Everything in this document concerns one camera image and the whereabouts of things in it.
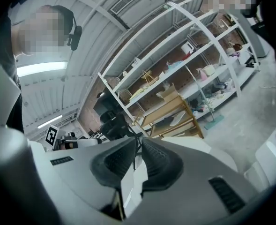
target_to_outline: cardboard box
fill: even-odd
[[[166,91],[161,93],[161,96],[165,100],[165,102],[170,102],[174,98],[178,96],[179,92],[175,89],[175,86],[172,85],[170,88],[168,88]]]

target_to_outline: office chair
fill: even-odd
[[[139,139],[139,136],[128,125],[123,114],[118,113],[117,115],[115,115],[113,111],[107,111],[100,116],[100,121],[102,122],[100,132],[110,141],[117,140],[125,136],[135,137],[135,154],[136,156],[140,155],[140,153],[138,153],[139,149],[141,148],[141,141]]]

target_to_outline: white metal shelf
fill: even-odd
[[[206,80],[199,82],[199,86],[201,88],[205,87],[206,85],[211,83],[214,79],[216,79],[218,76],[220,76],[227,69],[228,69],[227,65],[222,65],[222,66],[217,67],[216,72],[214,74],[212,74],[212,76],[209,76]],[[197,83],[193,82],[192,84],[186,85],[185,87],[181,88],[179,90],[179,93],[184,99],[187,99],[188,97],[192,96],[197,91],[199,91]]]
[[[250,78],[250,76],[257,69],[257,67],[259,66],[259,64],[258,63],[254,63],[254,68],[252,68],[252,67],[245,67],[245,64],[241,65],[241,66],[242,66],[242,69],[237,74],[238,82],[239,82],[240,86],[242,86],[248,80],[248,78]]]
[[[215,12],[211,10],[201,15],[199,19],[204,20],[207,17],[214,17],[214,14]],[[174,49],[176,45],[186,39],[193,24],[194,22],[189,22],[152,49],[135,67],[130,70],[130,72],[117,84],[113,91],[117,92],[118,90],[126,89],[133,84],[134,81],[141,78],[142,72],[148,71],[155,64],[152,62],[153,60],[156,62],[161,60],[167,52]]]
[[[211,104],[210,107],[212,109],[216,109],[219,105],[221,105],[223,102],[225,102],[227,99],[229,99],[234,93],[236,92],[236,89],[233,88],[231,91],[229,92],[225,92],[223,97],[221,99],[215,99]],[[209,109],[206,108],[203,110],[203,112],[199,112],[197,113],[197,115],[195,116],[195,118],[198,120],[199,118],[203,117],[204,115],[209,113]]]
[[[227,65],[222,65],[219,66],[216,69],[216,72],[212,75],[209,76],[205,81],[201,81],[199,82],[199,86],[201,88],[205,87],[206,85],[208,85],[209,83],[211,83],[214,79],[216,79],[217,77],[219,77],[223,72],[225,72],[228,69]],[[196,82],[193,82],[192,84],[188,84],[185,87],[181,88],[179,90],[179,94],[184,98],[187,99],[188,97],[192,96],[194,93],[198,92],[199,88],[197,86]],[[146,116],[150,113],[152,113],[153,111],[159,109],[161,106],[163,106],[164,104],[166,104],[165,101],[162,100],[162,102],[156,104],[155,106],[153,106],[152,108],[148,109],[143,116]]]
[[[172,31],[172,29],[175,29],[173,26],[170,27],[167,31],[165,31],[164,33],[162,33],[160,36],[158,36],[157,38],[155,38],[147,47],[145,47],[143,50],[141,50],[141,52],[135,56],[129,63],[128,65],[120,72],[120,74],[118,75],[118,77],[120,77],[122,75],[123,71],[126,71],[134,62],[134,59],[137,57],[139,58],[141,54],[143,54],[150,46],[152,46],[155,42],[157,42],[159,39],[161,39],[162,37],[166,36],[166,34],[170,33]]]
[[[185,0],[179,5],[187,11],[196,14],[200,11],[201,4],[202,0]],[[119,76],[133,61],[134,57],[141,54],[154,40],[170,30],[174,22],[181,22],[186,19],[183,16],[183,19],[179,17],[178,20],[174,20],[175,13],[178,13],[178,11],[171,7],[140,29],[117,53],[102,75]]]
[[[249,41],[249,38],[247,34],[244,32],[243,28],[239,25],[238,21],[233,17],[232,19],[235,22],[235,25],[228,27],[228,29],[224,32],[222,32],[220,35],[215,37],[212,32],[209,31],[207,26],[213,21],[213,19],[216,17],[217,12],[212,12],[210,11],[209,13],[203,14],[200,17],[195,17],[192,13],[195,11],[195,6],[200,7],[201,6],[202,0],[186,0],[183,3],[177,5],[173,2],[168,2],[169,8],[168,10],[164,11],[161,15],[157,16],[154,18],[151,22],[149,22],[147,25],[145,25],[136,35],[132,37],[126,44],[126,48],[123,48],[117,56],[113,59],[109,67],[105,70],[103,74],[98,74],[102,81],[105,83],[106,87],[109,89],[109,91],[112,93],[112,95],[115,97],[115,99],[118,101],[120,106],[124,109],[126,114],[130,117],[132,121],[134,121],[133,115],[129,112],[128,108],[132,106],[133,104],[137,103],[141,98],[143,98],[145,95],[150,93],[153,89],[155,89],[157,86],[159,86],[163,81],[168,79],[170,76],[178,72],[180,69],[182,69],[184,66],[187,68],[189,71],[190,75],[194,79],[194,83],[189,84],[185,86],[184,88],[179,90],[179,93],[182,95],[183,98],[187,98],[189,96],[192,96],[195,94],[197,91],[200,91],[203,99],[205,98],[205,95],[203,94],[202,88],[211,83],[214,79],[219,77],[221,74],[225,73],[226,71],[229,72],[230,76],[232,77],[233,80],[233,85],[235,86],[234,89],[231,91],[225,92],[222,96],[214,96],[215,98],[211,100],[210,104],[206,103],[209,108],[205,109],[204,112],[199,112],[196,115],[196,119],[199,119],[200,117],[204,116],[207,113],[211,113],[213,116],[213,110],[220,106],[224,101],[226,101],[228,98],[230,98],[234,93],[237,94],[238,97],[241,96],[241,85],[243,85],[246,80],[251,76],[251,74],[254,72],[254,70],[258,67],[258,60],[255,54],[255,51],[253,50],[253,47],[251,44],[245,44],[242,46],[242,49],[240,50],[241,57],[228,57],[226,55],[226,52],[224,48],[222,48],[220,44],[220,39],[234,31],[235,29],[240,29],[244,37],[246,38],[247,41]],[[122,79],[122,81],[114,88],[112,89],[106,79],[104,78],[105,76],[118,76],[120,72],[124,71],[124,69],[128,66],[130,66],[134,56],[136,54],[141,54],[141,51],[145,51],[146,47],[149,47],[149,44],[153,42],[155,39],[158,39],[158,37],[162,36],[162,31],[157,31],[154,35],[154,39],[147,41],[146,38],[144,40],[142,39],[142,36],[147,36],[149,35],[150,38],[152,38],[151,33],[153,29],[150,29],[150,26],[153,26],[155,29],[155,26],[159,26],[159,21],[160,19],[165,19],[163,16],[168,16],[169,22],[177,22],[177,21],[183,21],[187,19],[190,21],[188,24],[184,25],[183,27],[179,28],[177,31],[172,33],[169,37],[167,37],[165,40],[160,42],[155,48],[153,48],[147,55],[144,56],[144,58],[134,67],[131,69],[131,71],[127,74],[127,76]],[[156,81],[153,85],[151,85],[149,88],[147,88],[145,91],[143,91],[141,94],[137,95],[134,97],[129,104],[124,105],[121,100],[119,99],[119,96],[116,95],[117,91],[120,91],[121,89],[126,89],[129,86],[133,84],[137,79],[142,77],[142,71],[148,71],[157,61],[162,59],[166,53],[171,51],[172,48],[175,48],[177,44],[179,44],[183,39],[185,39],[185,36],[187,36],[187,32],[190,32],[189,35],[192,35],[193,33],[196,33],[198,31],[202,31],[205,36],[208,38],[209,42],[205,44],[203,47],[195,51],[189,58],[186,60],[182,61],[179,63],[176,67],[168,71],[166,74],[164,74],[158,81]],[[139,49],[136,49],[131,47],[133,44],[137,45]],[[215,73],[208,77],[205,81],[196,81],[195,77],[191,73],[191,71],[188,68],[188,63],[193,60],[195,57],[200,55],[202,52],[204,52],[206,49],[214,45],[216,49],[218,50],[220,57],[224,60],[223,63],[226,65],[221,65],[216,68]],[[249,54],[252,55],[254,61],[256,62],[255,68],[246,68],[243,67],[245,65],[241,65],[240,68],[235,71],[234,69],[234,63],[238,60],[240,64],[246,63],[245,61],[249,59]],[[153,106],[150,108],[148,111],[144,113],[144,115],[155,111],[159,107],[161,107],[165,102],[162,101],[159,104]]]
[[[196,58],[200,53],[208,49],[212,44],[206,44],[196,52],[194,52],[189,58],[182,61],[180,64],[178,64],[175,68],[173,68],[170,72],[164,74],[158,81],[156,81],[153,85],[151,85],[149,88],[147,88],[144,92],[134,97],[129,104],[125,106],[125,108],[129,108],[133,104],[135,104],[137,101],[139,101],[142,97],[144,97],[146,94],[151,92],[154,88],[156,88],[158,85],[160,85],[163,81],[165,81],[168,77],[176,73],[178,70],[180,70],[182,67],[184,67],[188,62]]]

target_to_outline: ceiling light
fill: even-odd
[[[67,62],[45,62],[38,63],[33,65],[27,65],[24,67],[17,68],[17,74],[19,77],[23,77],[26,75],[34,74],[34,73],[42,73],[53,70],[62,70],[67,68]]]
[[[43,123],[43,124],[41,124],[40,126],[38,126],[38,128],[40,129],[40,128],[46,126],[47,124],[50,124],[51,122],[53,122],[53,121],[55,121],[55,120],[57,120],[57,119],[60,119],[60,118],[62,118],[62,117],[63,117],[63,116],[60,115],[60,116],[58,116],[58,117],[56,117],[56,118],[54,118],[54,119],[51,119],[51,120],[49,120],[48,122]]]

